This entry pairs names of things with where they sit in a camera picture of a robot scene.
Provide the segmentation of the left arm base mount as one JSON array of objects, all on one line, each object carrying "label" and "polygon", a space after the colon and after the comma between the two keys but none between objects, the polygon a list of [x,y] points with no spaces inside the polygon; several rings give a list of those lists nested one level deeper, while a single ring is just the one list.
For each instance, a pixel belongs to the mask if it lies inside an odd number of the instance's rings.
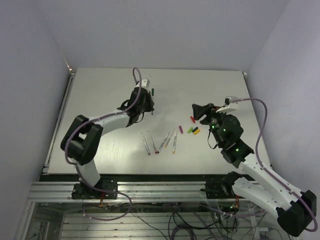
[{"label": "left arm base mount", "polygon": [[102,191],[93,189],[83,182],[77,183],[73,186],[71,198],[73,200],[115,200],[117,198],[118,184],[112,179],[101,178],[94,187]]}]

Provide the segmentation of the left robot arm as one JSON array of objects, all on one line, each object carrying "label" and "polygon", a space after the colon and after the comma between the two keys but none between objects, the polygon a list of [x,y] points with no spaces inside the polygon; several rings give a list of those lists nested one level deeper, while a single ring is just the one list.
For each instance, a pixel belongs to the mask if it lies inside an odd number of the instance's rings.
[{"label": "left robot arm", "polygon": [[91,199],[98,198],[101,193],[111,191],[107,181],[98,173],[94,157],[97,153],[101,137],[114,130],[127,128],[139,122],[139,117],[154,110],[154,89],[146,87],[134,88],[130,99],[125,100],[113,113],[106,118],[99,118],[97,122],[83,115],[78,115],[63,137],[60,148],[68,158],[73,160],[73,165],[80,176],[81,192]]}]

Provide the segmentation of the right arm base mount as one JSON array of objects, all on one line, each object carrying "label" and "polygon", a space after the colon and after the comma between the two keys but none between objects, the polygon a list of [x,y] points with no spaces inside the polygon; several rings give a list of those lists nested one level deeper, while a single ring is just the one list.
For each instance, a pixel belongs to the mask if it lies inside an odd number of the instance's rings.
[{"label": "right arm base mount", "polygon": [[236,194],[232,190],[232,187],[224,182],[212,182],[205,183],[204,188],[200,189],[205,193],[207,199],[235,199]]}]

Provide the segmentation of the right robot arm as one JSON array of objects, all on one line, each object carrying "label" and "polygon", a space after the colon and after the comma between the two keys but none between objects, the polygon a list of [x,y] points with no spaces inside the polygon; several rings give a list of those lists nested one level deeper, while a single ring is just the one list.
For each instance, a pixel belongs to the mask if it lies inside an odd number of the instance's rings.
[{"label": "right robot arm", "polygon": [[207,125],[216,140],[216,147],[223,158],[236,169],[249,175],[255,183],[241,174],[232,171],[221,182],[220,192],[226,198],[234,195],[243,197],[270,213],[279,226],[289,235],[299,237],[316,220],[317,197],[311,191],[302,191],[278,175],[259,159],[258,151],[253,150],[241,136],[244,132],[238,118],[231,111],[237,109],[235,102],[223,107],[212,103],[193,104],[193,118]]}]

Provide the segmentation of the purple pen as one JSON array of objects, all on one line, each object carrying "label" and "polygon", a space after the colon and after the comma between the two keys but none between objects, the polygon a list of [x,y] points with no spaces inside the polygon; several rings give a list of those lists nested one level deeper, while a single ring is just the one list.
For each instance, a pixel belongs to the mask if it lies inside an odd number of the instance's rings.
[{"label": "purple pen", "polygon": [[142,138],[143,138],[143,142],[144,142],[144,146],[145,146],[146,152],[147,152],[148,156],[150,156],[151,152],[150,152],[149,146],[147,144],[147,140],[145,138],[145,135],[143,134],[143,132],[141,133],[141,135],[142,135]]}]

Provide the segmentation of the red pen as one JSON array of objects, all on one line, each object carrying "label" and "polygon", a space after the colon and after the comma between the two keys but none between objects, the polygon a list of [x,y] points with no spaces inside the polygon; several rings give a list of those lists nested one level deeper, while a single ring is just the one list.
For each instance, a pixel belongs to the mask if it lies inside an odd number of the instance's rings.
[{"label": "red pen", "polygon": [[152,134],[150,133],[150,131],[148,131],[148,135],[149,135],[149,139],[150,139],[150,141],[151,141],[151,145],[152,145],[152,147],[153,147],[154,153],[155,153],[155,154],[158,154],[159,152],[158,152],[158,150],[157,150],[157,147],[156,147],[156,145],[155,145],[155,142],[154,142],[154,140],[153,140],[153,137],[152,137]]}]

